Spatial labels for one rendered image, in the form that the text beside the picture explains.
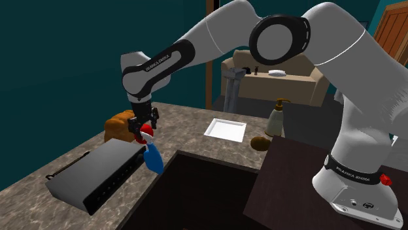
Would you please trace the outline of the beige sofa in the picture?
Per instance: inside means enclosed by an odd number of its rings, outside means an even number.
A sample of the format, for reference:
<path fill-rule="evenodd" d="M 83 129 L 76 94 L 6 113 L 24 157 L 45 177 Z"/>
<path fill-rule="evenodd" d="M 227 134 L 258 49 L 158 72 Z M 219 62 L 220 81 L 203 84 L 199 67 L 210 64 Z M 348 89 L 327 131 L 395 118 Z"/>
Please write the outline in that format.
<path fill-rule="evenodd" d="M 285 98 L 292 103 L 319 107 L 330 82 L 303 54 L 274 66 L 258 63 L 248 50 L 235 50 L 221 63 L 221 70 L 250 68 L 241 79 L 239 97 L 274 101 Z"/>

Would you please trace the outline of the brown wooden post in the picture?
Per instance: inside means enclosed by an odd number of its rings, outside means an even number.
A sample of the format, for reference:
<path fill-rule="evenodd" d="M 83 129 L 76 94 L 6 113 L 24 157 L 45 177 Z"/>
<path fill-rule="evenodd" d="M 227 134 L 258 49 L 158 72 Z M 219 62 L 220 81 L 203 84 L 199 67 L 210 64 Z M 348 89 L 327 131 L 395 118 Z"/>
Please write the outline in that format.
<path fill-rule="evenodd" d="M 220 0 L 206 0 L 206 15 L 209 15 L 220 6 Z M 213 87 L 213 61 L 206 62 L 205 65 L 205 108 L 212 108 L 212 87 Z"/>

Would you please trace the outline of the brown bread loaf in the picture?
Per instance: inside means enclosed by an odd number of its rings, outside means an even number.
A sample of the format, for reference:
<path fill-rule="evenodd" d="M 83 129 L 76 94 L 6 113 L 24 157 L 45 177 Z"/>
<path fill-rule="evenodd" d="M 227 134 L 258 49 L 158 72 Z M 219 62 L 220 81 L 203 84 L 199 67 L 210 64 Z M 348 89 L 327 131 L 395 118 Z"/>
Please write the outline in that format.
<path fill-rule="evenodd" d="M 134 134 L 128 129 L 128 119 L 133 117 L 134 113 L 132 110 L 125 110 L 107 120 L 104 124 L 104 141 L 107 142 L 111 139 L 118 139 L 133 142 L 135 140 Z"/>

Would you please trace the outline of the white square plate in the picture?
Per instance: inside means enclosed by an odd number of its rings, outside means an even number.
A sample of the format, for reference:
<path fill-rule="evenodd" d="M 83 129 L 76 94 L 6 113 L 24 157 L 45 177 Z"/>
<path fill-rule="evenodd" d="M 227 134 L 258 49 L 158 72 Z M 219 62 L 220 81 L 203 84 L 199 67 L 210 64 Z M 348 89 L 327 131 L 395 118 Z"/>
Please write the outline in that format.
<path fill-rule="evenodd" d="M 242 142 L 245 134 L 246 123 L 213 118 L 204 132 L 205 136 L 218 139 Z"/>

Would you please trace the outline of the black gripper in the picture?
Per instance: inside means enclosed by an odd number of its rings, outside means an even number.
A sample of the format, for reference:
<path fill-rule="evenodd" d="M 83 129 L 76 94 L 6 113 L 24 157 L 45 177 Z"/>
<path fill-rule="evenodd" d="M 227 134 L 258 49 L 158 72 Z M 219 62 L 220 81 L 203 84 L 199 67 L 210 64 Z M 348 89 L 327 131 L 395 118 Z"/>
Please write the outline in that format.
<path fill-rule="evenodd" d="M 134 135 L 139 135 L 142 123 L 146 123 L 147 121 L 150 121 L 153 129 L 157 129 L 156 124 L 160 116 L 158 109 L 156 107 L 152 107 L 151 101 L 132 103 L 131 107 L 135 117 L 127 119 L 129 132 L 133 133 Z"/>

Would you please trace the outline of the dark grey flat box appliance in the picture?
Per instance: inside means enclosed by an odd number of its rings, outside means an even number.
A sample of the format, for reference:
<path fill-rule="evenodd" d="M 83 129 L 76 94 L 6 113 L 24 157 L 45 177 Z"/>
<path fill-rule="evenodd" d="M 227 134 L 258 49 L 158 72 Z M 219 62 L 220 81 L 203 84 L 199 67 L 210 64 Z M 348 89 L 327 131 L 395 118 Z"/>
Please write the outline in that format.
<path fill-rule="evenodd" d="M 144 145 L 111 139 L 45 182 L 53 197 L 93 215 L 144 163 Z"/>

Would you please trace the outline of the dark sink basin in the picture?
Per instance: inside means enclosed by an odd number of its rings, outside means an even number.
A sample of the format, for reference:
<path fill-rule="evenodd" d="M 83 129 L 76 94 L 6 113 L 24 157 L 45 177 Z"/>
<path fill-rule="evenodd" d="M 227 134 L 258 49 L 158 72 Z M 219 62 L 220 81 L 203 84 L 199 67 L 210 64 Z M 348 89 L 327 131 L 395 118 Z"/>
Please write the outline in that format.
<path fill-rule="evenodd" d="M 269 230 L 243 214 L 257 175 L 178 150 L 116 230 Z"/>

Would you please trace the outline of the blue spray bottle red top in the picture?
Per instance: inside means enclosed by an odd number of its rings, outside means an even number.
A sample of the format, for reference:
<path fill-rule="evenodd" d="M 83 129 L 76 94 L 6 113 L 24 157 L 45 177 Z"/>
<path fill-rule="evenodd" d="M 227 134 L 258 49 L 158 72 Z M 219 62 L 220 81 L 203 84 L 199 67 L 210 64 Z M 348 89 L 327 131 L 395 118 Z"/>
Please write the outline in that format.
<path fill-rule="evenodd" d="M 134 137 L 139 144 L 147 145 L 147 150 L 143 154 L 147 168 L 157 174 L 161 174 L 164 169 L 163 159 L 153 143 L 153 128 L 148 124 L 143 124 L 140 128 L 140 134 L 140 137 L 137 135 L 134 135 Z"/>

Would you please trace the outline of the brown wooden door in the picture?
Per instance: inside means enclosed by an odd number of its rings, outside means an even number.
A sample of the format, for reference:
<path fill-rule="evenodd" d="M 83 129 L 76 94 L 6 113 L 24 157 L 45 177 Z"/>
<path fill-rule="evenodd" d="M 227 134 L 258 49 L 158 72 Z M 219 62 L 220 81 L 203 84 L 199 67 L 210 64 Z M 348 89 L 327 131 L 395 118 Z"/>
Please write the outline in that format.
<path fill-rule="evenodd" d="M 373 38 L 391 58 L 408 64 L 408 0 L 385 6 Z"/>

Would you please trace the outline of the grey stone pedestal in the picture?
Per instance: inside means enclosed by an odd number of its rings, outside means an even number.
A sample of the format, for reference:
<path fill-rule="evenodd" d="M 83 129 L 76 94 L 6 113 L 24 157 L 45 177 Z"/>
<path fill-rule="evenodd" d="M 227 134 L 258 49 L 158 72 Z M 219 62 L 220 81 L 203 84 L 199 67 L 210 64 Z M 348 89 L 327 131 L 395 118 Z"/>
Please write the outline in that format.
<path fill-rule="evenodd" d="M 235 67 L 222 71 L 222 76 L 227 80 L 224 99 L 224 112 L 236 112 L 239 86 L 241 79 L 246 75 L 246 72 L 247 71 L 245 69 Z"/>

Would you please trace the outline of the dark brown robot stand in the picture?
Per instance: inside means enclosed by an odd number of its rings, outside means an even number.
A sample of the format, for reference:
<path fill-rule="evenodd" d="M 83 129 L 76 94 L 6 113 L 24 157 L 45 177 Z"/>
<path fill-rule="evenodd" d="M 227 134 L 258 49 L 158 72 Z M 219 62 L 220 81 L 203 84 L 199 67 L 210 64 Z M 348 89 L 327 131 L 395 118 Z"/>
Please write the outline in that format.
<path fill-rule="evenodd" d="M 391 230 L 342 215 L 319 196 L 312 178 L 327 154 L 323 148 L 273 138 L 244 215 L 270 230 Z"/>

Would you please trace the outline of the beige soap dispenser brown pump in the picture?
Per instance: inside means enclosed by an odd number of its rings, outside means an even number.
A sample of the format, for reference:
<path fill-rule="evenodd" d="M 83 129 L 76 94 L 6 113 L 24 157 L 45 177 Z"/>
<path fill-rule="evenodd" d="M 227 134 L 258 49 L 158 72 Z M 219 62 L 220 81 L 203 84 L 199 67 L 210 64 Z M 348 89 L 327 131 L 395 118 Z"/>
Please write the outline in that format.
<path fill-rule="evenodd" d="M 264 132 L 266 135 L 270 137 L 282 135 L 283 120 L 284 120 L 283 105 L 282 105 L 283 101 L 290 103 L 290 100 L 288 99 L 278 98 L 275 108 L 272 110 L 272 112 L 269 115 L 267 126 Z"/>

